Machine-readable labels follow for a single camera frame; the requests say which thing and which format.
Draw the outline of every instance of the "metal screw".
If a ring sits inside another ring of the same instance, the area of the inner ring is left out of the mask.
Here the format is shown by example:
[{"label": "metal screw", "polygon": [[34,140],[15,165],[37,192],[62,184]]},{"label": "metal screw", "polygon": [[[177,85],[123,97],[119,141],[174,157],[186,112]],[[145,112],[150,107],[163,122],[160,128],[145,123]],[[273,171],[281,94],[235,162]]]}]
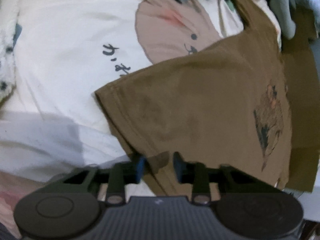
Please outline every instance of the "metal screw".
[{"label": "metal screw", "polygon": [[195,196],[193,201],[197,204],[206,205],[210,202],[210,198],[206,195]]},{"label": "metal screw", "polygon": [[118,195],[113,195],[113,196],[108,197],[107,201],[108,201],[108,203],[110,203],[112,205],[117,205],[123,201],[123,198]]}]

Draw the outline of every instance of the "round black disc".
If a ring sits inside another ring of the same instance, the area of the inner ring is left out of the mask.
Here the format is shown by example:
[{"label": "round black disc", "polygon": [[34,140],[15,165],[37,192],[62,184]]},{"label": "round black disc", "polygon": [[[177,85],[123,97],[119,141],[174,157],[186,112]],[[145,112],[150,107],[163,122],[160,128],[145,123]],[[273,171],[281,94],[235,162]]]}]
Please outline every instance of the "round black disc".
[{"label": "round black disc", "polygon": [[303,209],[285,193],[229,193],[217,203],[224,226],[253,239],[277,239],[300,228]]},{"label": "round black disc", "polygon": [[18,202],[14,219],[34,238],[73,237],[92,225],[100,214],[90,193],[33,193]]}]

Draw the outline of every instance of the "brown t-shirt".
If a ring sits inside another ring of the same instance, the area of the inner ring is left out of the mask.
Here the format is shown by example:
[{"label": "brown t-shirt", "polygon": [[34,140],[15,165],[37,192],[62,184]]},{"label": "brown t-shirt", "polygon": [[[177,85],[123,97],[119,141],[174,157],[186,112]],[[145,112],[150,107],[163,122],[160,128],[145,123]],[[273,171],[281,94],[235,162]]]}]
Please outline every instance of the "brown t-shirt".
[{"label": "brown t-shirt", "polygon": [[127,154],[148,159],[153,175],[145,181],[158,195],[191,194],[191,185],[176,180],[175,151],[211,168],[230,164],[271,185],[288,170],[291,115],[276,30],[251,0],[235,5],[242,33],[96,91]]},{"label": "brown t-shirt", "polygon": [[292,111],[292,151],[288,187],[312,191],[320,150],[320,88],[309,39],[317,38],[313,12],[292,11],[297,28],[293,39],[283,39],[284,74]]}]

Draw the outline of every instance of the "white surface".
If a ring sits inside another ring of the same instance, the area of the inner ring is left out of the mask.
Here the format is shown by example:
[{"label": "white surface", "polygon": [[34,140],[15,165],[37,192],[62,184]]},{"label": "white surface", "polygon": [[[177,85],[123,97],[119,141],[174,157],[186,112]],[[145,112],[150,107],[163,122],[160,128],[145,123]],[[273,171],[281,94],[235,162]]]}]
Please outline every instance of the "white surface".
[{"label": "white surface", "polygon": [[312,193],[303,193],[298,200],[303,206],[304,218],[320,222],[320,187],[315,187]]}]

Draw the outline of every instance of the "pink fabric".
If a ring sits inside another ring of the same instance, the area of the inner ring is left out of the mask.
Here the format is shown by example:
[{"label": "pink fabric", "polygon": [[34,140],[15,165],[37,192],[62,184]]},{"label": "pink fabric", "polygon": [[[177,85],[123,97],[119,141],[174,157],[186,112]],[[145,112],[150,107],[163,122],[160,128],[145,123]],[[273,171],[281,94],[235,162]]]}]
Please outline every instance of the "pink fabric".
[{"label": "pink fabric", "polygon": [[21,235],[13,219],[15,205],[25,195],[43,186],[44,183],[0,172],[0,222],[16,238]]}]

